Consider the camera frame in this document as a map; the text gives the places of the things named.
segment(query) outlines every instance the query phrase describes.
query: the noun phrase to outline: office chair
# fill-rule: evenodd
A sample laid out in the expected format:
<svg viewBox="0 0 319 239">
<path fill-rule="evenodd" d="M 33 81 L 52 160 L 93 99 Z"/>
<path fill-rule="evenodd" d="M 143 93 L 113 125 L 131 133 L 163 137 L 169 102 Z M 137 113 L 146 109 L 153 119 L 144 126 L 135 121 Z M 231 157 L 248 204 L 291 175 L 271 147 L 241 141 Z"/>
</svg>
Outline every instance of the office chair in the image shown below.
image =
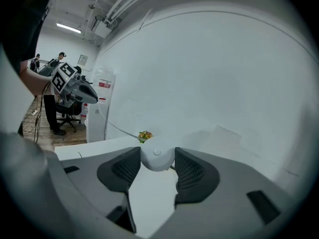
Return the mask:
<svg viewBox="0 0 319 239">
<path fill-rule="evenodd" d="M 58 113 L 61 113 L 63 117 L 63 119 L 57 119 L 62 121 L 59 127 L 63 126 L 65 123 L 69 123 L 71 127 L 73 127 L 73 132 L 76 132 L 76 129 L 74 125 L 72 124 L 72 122 L 78 121 L 79 123 L 81 123 L 81 120 L 74 119 L 72 116 L 79 115 L 81 113 L 82 103 L 75 101 L 74 104 L 71 105 L 70 107 L 65 107 L 60 105 L 59 103 L 56 103 L 55 106 L 56 106 L 56 111 Z"/>
</svg>

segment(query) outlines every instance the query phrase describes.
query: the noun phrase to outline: cable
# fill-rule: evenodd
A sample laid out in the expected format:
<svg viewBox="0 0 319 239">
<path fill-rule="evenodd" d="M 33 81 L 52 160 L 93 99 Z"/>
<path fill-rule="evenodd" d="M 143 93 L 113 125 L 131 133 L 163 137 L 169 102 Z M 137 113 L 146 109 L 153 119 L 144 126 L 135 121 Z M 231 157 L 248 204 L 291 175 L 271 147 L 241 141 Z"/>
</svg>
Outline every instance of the cable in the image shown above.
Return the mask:
<svg viewBox="0 0 319 239">
<path fill-rule="evenodd" d="M 39 133 L 40 133 L 40 122 L 41 122 L 41 112 L 42 112 L 42 100 L 43 100 L 43 96 L 45 94 L 45 92 L 47 91 L 47 89 L 49 88 L 51 84 L 51 81 L 49 81 L 43 88 L 42 90 L 42 94 L 41 94 L 41 102 L 40 102 L 40 111 L 37 114 L 37 117 L 35 119 L 35 130 L 34 130 L 34 137 L 33 137 L 33 141 L 34 142 L 38 142 L 39 139 Z"/>
<path fill-rule="evenodd" d="M 99 106 L 100 114 L 102 115 L 103 119 L 106 120 L 107 123 L 111 124 L 111 125 L 112 125 L 113 127 L 115 127 L 117 130 L 119 130 L 119 131 L 121 131 L 121 132 L 123 132 L 123 133 L 125 133 L 125 134 L 127 134 L 127 135 L 129 135 L 129 136 L 131 136 L 131 137 L 134 137 L 134 138 L 136 138 L 136 139 L 138 139 L 138 140 L 140 140 L 140 141 L 145 141 L 144 138 L 141 138 L 141 137 L 135 136 L 135 135 L 133 135 L 133 134 L 131 134 L 131 133 L 128 133 L 128 132 L 126 132 L 126 131 L 124 131 L 124 130 L 118 128 L 117 126 L 113 125 L 112 123 L 110 123 L 110 122 L 104 117 L 104 115 L 103 115 L 103 113 L 102 113 L 102 111 L 101 111 L 101 107 L 100 107 L 100 102 L 99 102 L 99 101 L 98 101 L 98 106 Z"/>
<path fill-rule="evenodd" d="M 22 124 L 24 123 L 24 121 L 29 117 L 30 114 L 34 113 L 34 111 L 38 108 L 38 97 L 36 97 L 36 107 L 24 118 L 24 120 L 22 121 Z"/>
<path fill-rule="evenodd" d="M 33 120 L 31 120 L 23 129 L 25 129 L 27 126 L 29 126 L 35 119 L 36 119 L 36 117 Z"/>
<path fill-rule="evenodd" d="M 31 126 L 31 130 L 29 130 L 29 131 L 23 130 L 23 133 L 31 133 L 31 132 L 34 132 L 34 131 L 35 131 L 35 128 Z"/>
<path fill-rule="evenodd" d="M 114 28 L 116 28 L 118 25 L 118 21 L 116 19 L 115 19 L 115 23 L 116 23 L 116 25 L 114 26 Z"/>
<path fill-rule="evenodd" d="M 149 11 L 145 14 L 145 16 L 144 16 L 144 18 L 142 19 L 142 22 L 141 22 L 141 24 L 140 24 L 140 27 L 139 27 L 139 29 L 138 29 L 138 32 L 140 31 L 141 27 L 143 26 L 146 17 L 151 13 L 152 10 L 153 10 L 153 8 L 149 9 Z"/>
<path fill-rule="evenodd" d="M 56 56 L 52 59 L 51 62 L 48 61 L 46 64 L 44 64 L 43 66 L 41 66 L 41 67 L 39 68 L 39 70 L 36 71 L 36 73 L 39 73 L 40 70 L 41 70 L 43 67 L 45 67 L 45 66 L 51 64 L 58 56 L 59 56 L 59 55 L 56 55 Z"/>
</svg>

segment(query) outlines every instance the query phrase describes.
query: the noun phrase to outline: black pants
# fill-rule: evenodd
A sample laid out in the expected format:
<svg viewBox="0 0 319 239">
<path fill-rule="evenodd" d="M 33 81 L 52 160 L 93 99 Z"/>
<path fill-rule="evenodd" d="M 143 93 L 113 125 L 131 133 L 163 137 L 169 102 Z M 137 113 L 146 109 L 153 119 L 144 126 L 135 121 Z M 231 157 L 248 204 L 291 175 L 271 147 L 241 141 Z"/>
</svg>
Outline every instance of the black pants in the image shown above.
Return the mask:
<svg viewBox="0 0 319 239">
<path fill-rule="evenodd" d="M 18 134 L 23 137 L 23 126 L 22 126 L 22 123 L 20 124 L 19 130 L 18 130 Z"/>
<path fill-rule="evenodd" d="M 59 132 L 59 127 L 56 120 L 56 107 L 55 99 L 53 95 L 45 95 L 43 97 L 46 118 L 50 124 L 50 127 L 54 132 Z"/>
</svg>

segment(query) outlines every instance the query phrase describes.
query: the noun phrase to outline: wooden floor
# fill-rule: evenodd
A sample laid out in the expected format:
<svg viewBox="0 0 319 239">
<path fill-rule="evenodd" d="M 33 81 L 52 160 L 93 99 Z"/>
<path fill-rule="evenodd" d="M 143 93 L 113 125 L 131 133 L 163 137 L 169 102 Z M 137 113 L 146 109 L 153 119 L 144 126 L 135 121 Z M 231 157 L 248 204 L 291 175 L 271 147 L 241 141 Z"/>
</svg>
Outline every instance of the wooden floor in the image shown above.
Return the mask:
<svg viewBox="0 0 319 239">
<path fill-rule="evenodd" d="M 40 110 L 40 98 L 38 98 L 38 103 L 35 99 L 31 106 L 29 107 L 27 113 L 25 114 L 25 121 L 23 122 L 24 131 L 32 131 L 32 132 L 24 132 L 23 136 L 33 141 L 34 138 L 34 126 L 35 126 L 35 118 L 36 115 L 30 114 L 33 110 Z M 41 112 L 41 121 L 40 121 L 40 132 L 38 138 L 38 144 L 43 150 L 51 150 L 54 151 L 55 146 L 65 146 L 65 145 L 75 145 L 86 143 L 86 129 L 84 124 L 78 124 L 77 122 L 73 122 L 73 125 L 76 128 L 76 132 L 73 132 L 73 128 L 69 124 L 64 124 L 61 129 L 66 131 L 65 136 L 54 135 L 53 131 L 50 130 L 49 123 L 46 119 L 44 103 L 42 102 L 42 112 Z"/>
</svg>

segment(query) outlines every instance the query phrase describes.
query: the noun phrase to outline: red label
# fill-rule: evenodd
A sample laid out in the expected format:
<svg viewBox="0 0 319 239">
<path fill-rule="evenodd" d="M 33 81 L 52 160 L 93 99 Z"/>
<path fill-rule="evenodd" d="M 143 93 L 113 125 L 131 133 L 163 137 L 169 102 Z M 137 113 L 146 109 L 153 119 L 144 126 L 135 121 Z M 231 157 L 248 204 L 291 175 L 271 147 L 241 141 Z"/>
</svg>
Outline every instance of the red label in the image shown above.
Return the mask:
<svg viewBox="0 0 319 239">
<path fill-rule="evenodd" d="M 99 82 L 99 87 L 109 89 L 111 87 L 111 84 L 106 84 L 106 83 L 103 83 L 103 82 Z"/>
</svg>

